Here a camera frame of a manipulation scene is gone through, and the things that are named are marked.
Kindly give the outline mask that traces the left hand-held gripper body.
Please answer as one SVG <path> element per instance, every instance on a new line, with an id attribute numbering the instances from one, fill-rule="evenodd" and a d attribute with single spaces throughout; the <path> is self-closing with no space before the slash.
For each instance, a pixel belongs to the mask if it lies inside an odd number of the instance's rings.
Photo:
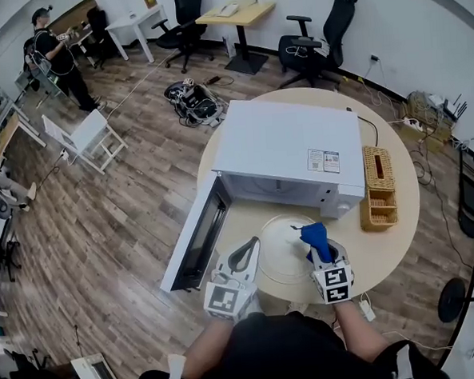
<path id="1" fill-rule="evenodd" d="M 235 324 L 252 313 L 261 313 L 254 281 L 256 274 L 256 262 L 250 262 L 241 272 L 221 263 L 205 288 L 203 308 L 207 314 Z"/>

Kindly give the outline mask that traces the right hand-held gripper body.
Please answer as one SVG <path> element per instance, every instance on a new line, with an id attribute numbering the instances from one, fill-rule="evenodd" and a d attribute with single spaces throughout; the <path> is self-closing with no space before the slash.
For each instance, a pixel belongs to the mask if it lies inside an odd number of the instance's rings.
<path id="1" fill-rule="evenodd" d="M 325 263 L 316 255 L 313 256 L 313 266 L 311 277 L 325 304 L 335 304 L 351 298 L 354 275 L 352 266 L 345 257 L 334 263 Z"/>

